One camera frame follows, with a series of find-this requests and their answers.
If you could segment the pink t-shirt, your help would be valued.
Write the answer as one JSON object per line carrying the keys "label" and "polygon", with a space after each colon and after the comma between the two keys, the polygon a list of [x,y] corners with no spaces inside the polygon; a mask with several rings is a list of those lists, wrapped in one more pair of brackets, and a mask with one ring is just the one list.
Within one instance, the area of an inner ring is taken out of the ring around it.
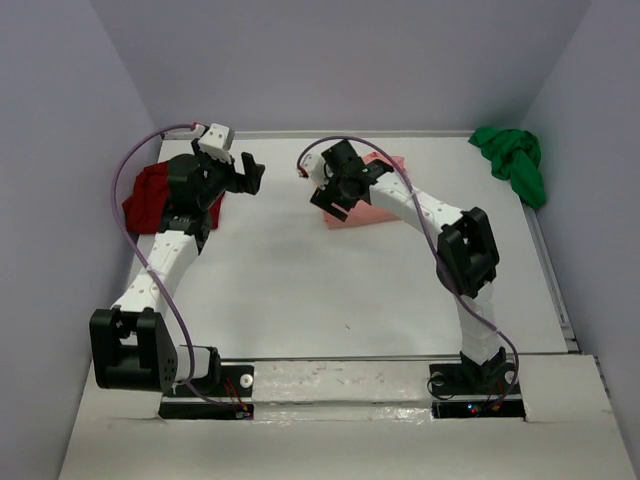
{"label": "pink t-shirt", "polygon": [[[374,160],[382,160],[383,162],[391,165],[386,158],[383,158],[379,152],[371,152],[362,157],[365,165],[370,164]],[[392,159],[397,163],[401,170],[405,171],[405,158],[403,156],[392,156]],[[345,221],[340,221],[329,213],[322,212],[322,220],[325,227],[329,230],[341,229],[341,228],[355,228],[372,224],[385,223],[390,221],[399,220],[392,212],[371,206],[366,202],[360,201],[349,212],[347,212],[347,218]]]}

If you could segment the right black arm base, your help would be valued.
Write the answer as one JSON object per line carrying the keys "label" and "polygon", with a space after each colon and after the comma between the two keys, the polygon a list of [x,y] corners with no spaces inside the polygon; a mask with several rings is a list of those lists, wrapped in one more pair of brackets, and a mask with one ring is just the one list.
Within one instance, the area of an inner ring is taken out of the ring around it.
{"label": "right black arm base", "polygon": [[434,419],[526,417],[521,389],[513,385],[515,365],[505,349],[482,365],[464,354],[458,362],[429,366],[426,388]]}

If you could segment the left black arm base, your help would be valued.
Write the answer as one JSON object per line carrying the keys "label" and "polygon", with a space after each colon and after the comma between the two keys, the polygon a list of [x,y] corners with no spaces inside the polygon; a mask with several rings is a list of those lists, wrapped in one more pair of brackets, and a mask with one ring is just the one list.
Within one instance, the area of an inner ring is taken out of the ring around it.
{"label": "left black arm base", "polygon": [[163,395],[158,415],[165,420],[251,421],[254,383],[254,363],[222,360],[213,373],[192,380],[192,387],[177,384]]}

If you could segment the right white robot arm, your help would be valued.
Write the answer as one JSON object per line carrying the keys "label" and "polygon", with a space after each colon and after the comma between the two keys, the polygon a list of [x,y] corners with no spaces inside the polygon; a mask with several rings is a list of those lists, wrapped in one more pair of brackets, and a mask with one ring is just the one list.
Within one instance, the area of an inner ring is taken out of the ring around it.
{"label": "right white robot arm", "polygon": [[455,379],[471,388],[496,381],[507,366],[513,343],[496,327],[492,284],[499,252],[486,212],[462,210],[414,186],[393,157],[375,149],[366,161],[354,146],[358,138],[334,136],[320,154],[305,149],[299,175],[311,180],[311,203],[340,222],[360,204],[390,212],[421,232],[434,257],[436,274],[455,298],[462,342]]}

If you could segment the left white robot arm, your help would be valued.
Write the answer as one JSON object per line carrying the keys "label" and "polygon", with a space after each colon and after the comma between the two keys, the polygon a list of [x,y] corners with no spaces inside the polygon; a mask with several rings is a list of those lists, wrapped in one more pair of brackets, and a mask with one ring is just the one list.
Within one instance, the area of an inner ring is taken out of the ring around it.
{"label": "left white robot arm", "polygon": [[96,383],[103,389],[168,393],[176,384],[216,389],[222,377],[214,347],[174,344],[165,323],[176,312],[180,281],[211,232],[210,209],[226,193],[258,193],[265,166],[244,152],[237,172],[226,151],[198,144],[167,161],[168,195],[149,254],[127,290],[89,321]]}

